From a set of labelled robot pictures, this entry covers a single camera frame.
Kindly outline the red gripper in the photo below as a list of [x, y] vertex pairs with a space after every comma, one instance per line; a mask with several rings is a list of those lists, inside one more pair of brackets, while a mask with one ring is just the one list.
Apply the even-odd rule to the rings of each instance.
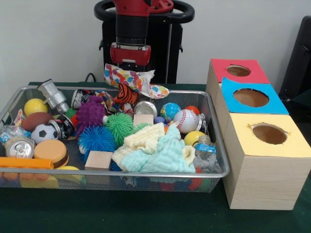
[[132, 70], [137, 72], [137, 65], [148, 65], [151, 58], [151, 46], [126, 46], [113, 42], [110, 46], [110, 56], [113, 63], [132, 63]]

